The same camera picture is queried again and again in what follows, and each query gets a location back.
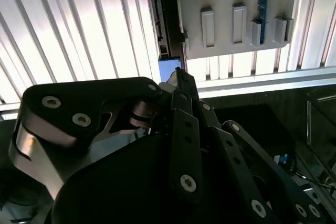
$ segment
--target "metal screw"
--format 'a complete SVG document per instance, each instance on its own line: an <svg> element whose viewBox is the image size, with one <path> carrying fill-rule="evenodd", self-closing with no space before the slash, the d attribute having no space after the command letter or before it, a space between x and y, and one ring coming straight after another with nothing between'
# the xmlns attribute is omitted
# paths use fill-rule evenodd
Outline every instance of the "metal screw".
<svg viewBox="0 0 336 224"><path fill-rule="evenodd" d="M264 206L259 201L257 201L256 199L253 199L251 201L251 206L252 206L252 209L254 210L254 212L257 213L257 215L259 215L262 218L266 217L266 215L267 215L266 210L265 210Z"/></svg>
<svg viewBox="0 0 336 224"><path fill-rule="evenodd" d="M45 107L56 109L61 106L61 101L56 97L44 97L42 99L42 104Z"/></svg>
<svg viewBox="0 0 336 224"><path fill-rule="evenodd" d="M211 109L210 106L208 104L206 104L206 103L203 103L203 108L205 108L206 110L210 110Z"/></svg>
<svg viewBox="0 0 336 224"><path fill-rule="evenodd" d="M240 128L238 127L237 124L232 124L231 126L235 131L240 131Z"/></svg>
<svg viewBox="0 0 336 224"><path fill-rule="evenodd" d="M309 209L316 217L318 217L318 218L321 217L320 213L318 212L318 210L316 209L315 206L309 205Z"/></svg>
<svg viewBox="0 0 336 224"><path fill-rule="evenodd" d="M302 216L307 217L307 212L304 210L304 208L301 205L296 204L295 206Z"/></svg>
<svg viewBox="0 0 336 224"><path fill-rule="evenodd" d="M180 96L181 96L183 99L185 99L185 100L188 99L188 97L187 97L185 94L180 94Z"/></svg>
<svg viewBox="0 0 336 224"><path fill-rule="evenodd" d="M91 124L91 119L83 113L77 113L72 117L74 124L82 127L87 127Z"/></svg>
<svg viewBox="0 0 336 224"><path fill-rule="evenodd" d="M148 87L152 90L156 90L156 86L154 86L153 84L148 84Z"/></svg>
<svg viewBox="0 0 336 224"><path fill-rule="evenodd" d="M196 182L191 176L187 174L182 175L180 178L180 182L183 189L188 191L189 193L193 193L194 191L196 191Z"/></svg>

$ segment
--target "silver metal part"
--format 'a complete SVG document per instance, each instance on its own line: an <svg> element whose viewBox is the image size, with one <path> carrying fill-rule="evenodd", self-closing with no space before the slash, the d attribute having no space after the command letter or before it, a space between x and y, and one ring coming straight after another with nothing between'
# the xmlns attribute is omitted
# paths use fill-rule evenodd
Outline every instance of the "silver metal part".
<svg viewBox="0 0 336 224"><path fill-rule="evenodd" d="M336 83L336 67L197 82L199 97L221 97Z"/></svg>
<svg viewBox="0 0 336 224"><path fill-rule="evenodd" d="M61 101L57 97L44 97L42 104L51 109L56 109L61 106Z"/></svg>
<svg viewBox="0 0 336 224"><path fill-rule="evenodd" d="M44 184L52 198L55 199L65 181L72 174L122 147L112 142L108 138L95 142L86 156L71 158L60 156L50 146L34 140L34 148L30 154L31 160L19 153L13 144L9 148L9 156L18 169Z"/></svg>
<svg viewBox="0 0 336 224"><path fill-rule="evenodd" d="M142 118L153 118L155 111L150 104L140 101L134 105L133 114Z"/></svg>
<svg viewBox="0 0 336 224"><path fill-rule="evenodd" d="M156 86L154 86L153 84L148 84L148 87L152 90L156 90Z"/></svg>
<svg viewBox="0 0 336 224"><path fill-rule="evenodd" d="M74 124L81 127L87 127L91 124L91 118L83 113L77 113L73 115L72 121L74 122Z"/></svg>
<svg viewBox="0 0 336 224"><path fill-rule="evenodd" d="M235 131L240 131L240 128L238 127L237 124L232 124L232 128L233 128Z"/></svg>
<svg viewBox="0 0 336 224"><path fill-rule="evenodd" d="M16 147L20 152L30 157L33 152L35 138L33 135L29 134L25 128L20 124L19 130L17 132Z"/></svg>
<svg viewBox="0 0 336 224"><path fill-rule="evenodd" d="M251 206L254 212L256 212L256 214L259 215L260 217L264 218L267 216L264 206L256 199L253 199L251 201Z"/></svg>
<svg viewBox="0 0 336 224"><path fill-rule="evenodd" d="M299 204L296 204L296 209L299 211L299 213L304 216L304 217L307 217L307 212L305 211L305 209L299 205Z"/></svg>
<svg viewBox="0 0 336 224"><path fill-rule="evenodd" d="M321 217L320 212L318 212L318 210L316 209L315 206L313 206L313 205L309 205L309 209L310 209L310 211L311 211L316 217L318 217L318 218Z"/></svg>
<svg viewBox="0 0 336 224"><path fill-rule="evenodd" d="M180 96L181 96L183 99L188 99L188 97L187 97L185 94L180 94Z"/></svg>
<svg viewBox="0 0 336 224"><path fill-rule="evenodd" d="M191 176L187 174L182 175L180 178L180 182L184 190L188 191L189 193L193 193L194 191L196 191L197 185L195 180Z"/></svg>
<svg viewBox="0 0 336 224"><path fill-rule="evenodd" d="M206 104L206 103L203 103L203 108L205 108L206 110L210 110L211 108L210 108L210 106L208 105L208 104Z"/></svg>

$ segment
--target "wire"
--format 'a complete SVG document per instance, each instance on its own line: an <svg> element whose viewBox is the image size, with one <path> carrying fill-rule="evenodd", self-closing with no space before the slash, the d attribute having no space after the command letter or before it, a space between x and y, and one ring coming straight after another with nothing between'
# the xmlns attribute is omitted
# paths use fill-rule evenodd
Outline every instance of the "wire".
<svg viewBox="0 0 336 224"><path fill-rule="evenodd" d="M332 188L334 188L333 186L326 185L326 184L322 184L322 183L320 183L320 182L318 182L318 181L316 181L316 180L306 178L305 176L302 176L302 175L299 174L299 173L295 173L295 174L296 174L297 176L299 176L300 178L303 178L303 179L305 179L306 181L309 181L310 183L313 183L313 184L315 184L315 185L317 185L317 186L321 186L321 187L324 187L324 188L327 188L327 189L332 189Z"/></svg>

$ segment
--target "white panel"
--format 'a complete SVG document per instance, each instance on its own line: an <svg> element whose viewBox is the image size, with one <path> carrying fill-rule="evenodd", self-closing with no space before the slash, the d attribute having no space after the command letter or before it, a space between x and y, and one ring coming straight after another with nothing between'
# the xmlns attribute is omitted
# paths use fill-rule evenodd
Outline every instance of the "white panel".
<svg viewBox="0 0 336 224"><path fill-rule="evenodd" d="M327 59L325 66L326 67L334 67L336 66L336 30L335 30L335 25L336 25L336 6L335 6L335 12L334 12L334 17L333 17L333 27L331 28L331 38L330 38L330 45L329 45L329 51L326 52Z"/></svg>
<svg viewBox="0 0 336 224"><path fill-rule="evenodd" d="M280 60L279 60L278 72L285 72L287 70L289 49L290 49L290 44L280 48Z"/></svg>
<svg viewBox="0 0 336 224"><path fill-rule="evenodd" d="M229 57L230 55L219 56L219 78L226 79L229 77Z"/></svg>
<svg viewBox="0 0 336 224"><path fill-rule="evenodd" d="M274 72L276 51L276 49L258 51L256 74L266 74Z"/></svg>
<svg viewBox="0 0 336 224"><path fill-rule="evenodd" d="M133 42L139 75L152 78L147 46L141 26L142 20L139 15L138 0L123 0L123 7Z"/></svg>
<svg viewBox="0 0 336 224"><path fill-rule="evenodd" d="M74 0L83 32L99 79L116 77L107 39L104 36L94 0Z"/></svg>
<svg viewBox="0 0 336 224"><path fill-rule="evenodd" d="M253 52L243 52L233 55L233 77L251 75Z"/></svg>
<svg viewBox="0 0 336 224"><path fill-rule="evenodd" d="M16 94L12 84L7 78L4 70L0 66L0 97L4 99L6 103L15 103L19 102L20 99Z"/></svg>
<svg viewBox="0 0 336 224"><path fill-rule="evenodd" d="M188 60L187 66L188 73L194 76L195 81L205 81L206 58Z"/></svg>
<svg viewBox="0 0 336 224"><path fill-rule="evenodd" d="M143 32L145 35L146 46L148 51L148 57L150 61L152 79L156 83L161 82L160 70L159 70L159 49L157 45L157 36L154 32L153 27L153 17L151 16L149 5L151 3L149 0L138 0L138 5L140 7L140 14L142 19Z"/></svg>
<svg viewBox="0 0 336 224"><path fill-rule="evenodd" d="M293 30L292 42L290 45L290 54L287 70L296 70L302 41L305 37L307 26L307 17L309 16L310 3L312 0L295 0L293 18L295 27Z"/></svg>
<svg viewBox="0 0 336 224"><path fill-rule="evenodd" d="M11 114L4 114L4 115L1 115L1 117L2 117L4 120L14 120L14 119L17 119L17 116L18 116L18 113L11 113Z"/></svg>
<svg viewBox="0 0 336 224"><path fill-rule="evenodd" d="M51 77L27 29L15 0L0 0L0 13L18 49L24 56L36 83L50 83Z"/></svg>
<svg viewBox="0 0 336 224"><path fill-rule="evenodd" d="M13 84L15 85L18 94L22 96L27 86L23 82L19 72L17 71L15 65L13 64L11 58L9 57L6 48L4 47L4 44L2 43L1 40L0 40L0 67L6 69L7 73L10 75L10 78L13 80Z"/></svg>
<svg viewBox="0 0 336 224"><path fill-rule="evenodd" d="M336 0L315 0L302 69L320 66Z"/></svg>
<svg viewBox="0 0 336 224"><path fill-rule="evenodd" d="M219 79L219 59L218 56L210 57L210 79Z"/></svg>
<svg viewBox="0 0 336 224"><path fill-rule="evenodd" d="M121 0L100 1L118 76L120 78L137 77L137 66Z"/></svg>
<svg viewBox="0 0 336 224"><path fill-rule="evenodd" d="M90 62L67 0L47 0L78 81L93 80Z"/></svg>
<svg viewBox="0 0 336 224"><path fill-rule="evenodd" d="M73 81L41 0L21 0L57 82Z"/></svg>
<svg viewBox="0 0 336 224"><path fill-rule="evenodd" d="M25 88L29 88L31 85L33 85L33 83L18 55L15 53L14 48L12 47L11 42L8 40L8 37L6 36L2 26L0 26L0 44L0 58L3 61L5 67L8 69L8 72L13 75L15 81L17 78L20 78Z"/></svg>

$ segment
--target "screw hole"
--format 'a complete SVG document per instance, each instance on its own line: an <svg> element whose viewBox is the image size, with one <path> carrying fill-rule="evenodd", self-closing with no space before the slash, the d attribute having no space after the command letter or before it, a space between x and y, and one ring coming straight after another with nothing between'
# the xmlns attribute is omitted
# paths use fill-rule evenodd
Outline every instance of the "screw hole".
<svg viewBox="0 0 336 224"><path fill-rule="evenodd" d="M47 103L50 105L56 105L56 101L54 99L48 99Z"/></svg>
<svg viewBox="0 0 336 224"><path fill-rule="evenodd" d="M192 143L192 142L193 142L193 140L192 140L190 137L188 137L188 136L186 136L184 139L185 139L188 143Z"/></svg>
<svg viewBox="0 0 336 224"><path fill-rule="evenodd" d="M240 165L240 160L238 158L234 157L233 160L237 165Z"/></svg>
<svg viewBox="0 0 336 224"><path fill-rule="evenodd" d="M84 116L78 117L78 122L86 123L86 119Z"/></svg>
<svg viewBox="0 0 336 224"><path fill-rule="evenodd" d="M261 207L260 207L259 205L256 205L256 208L257 208L257 210L258 210L259 212L262 211L262 209L261 209Z"/></svg>

